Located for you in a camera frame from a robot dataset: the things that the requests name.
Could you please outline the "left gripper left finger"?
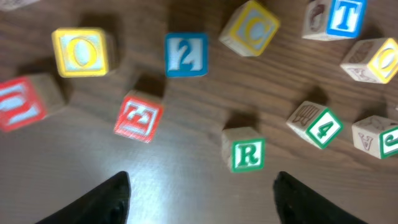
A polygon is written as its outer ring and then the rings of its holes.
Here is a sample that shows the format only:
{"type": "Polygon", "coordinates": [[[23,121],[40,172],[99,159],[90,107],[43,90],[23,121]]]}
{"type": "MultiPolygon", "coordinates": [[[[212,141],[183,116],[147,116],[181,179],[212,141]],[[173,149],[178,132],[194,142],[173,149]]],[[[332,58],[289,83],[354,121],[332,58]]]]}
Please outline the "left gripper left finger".
{"type": "Polygon", "coordinates": [[[121,171],[37,224],[125,224],[131,185],[121,171]]]}

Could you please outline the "green R block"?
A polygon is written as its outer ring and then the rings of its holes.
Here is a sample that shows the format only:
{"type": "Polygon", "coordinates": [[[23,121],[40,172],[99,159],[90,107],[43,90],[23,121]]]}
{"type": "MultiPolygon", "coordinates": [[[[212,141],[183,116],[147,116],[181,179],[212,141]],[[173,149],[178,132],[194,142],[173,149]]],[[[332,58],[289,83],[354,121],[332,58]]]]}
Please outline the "green R block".
{"type": "Polygon", "coordinates": [[[224,129],[221,135],[221,155],[232,173],[264,168],[266,139],[252,127],[224,129]]]}

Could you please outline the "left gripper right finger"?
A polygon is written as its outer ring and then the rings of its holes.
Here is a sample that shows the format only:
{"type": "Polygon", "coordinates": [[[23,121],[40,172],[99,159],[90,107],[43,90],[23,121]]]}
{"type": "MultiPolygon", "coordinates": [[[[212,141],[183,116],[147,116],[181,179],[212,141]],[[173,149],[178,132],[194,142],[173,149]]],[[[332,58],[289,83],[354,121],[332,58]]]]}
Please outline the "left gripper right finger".
{"type": "Polygon", "coordinates": [[[285,171],[277,174],[273,191],[282,224],[366,224],[285,171]]]}

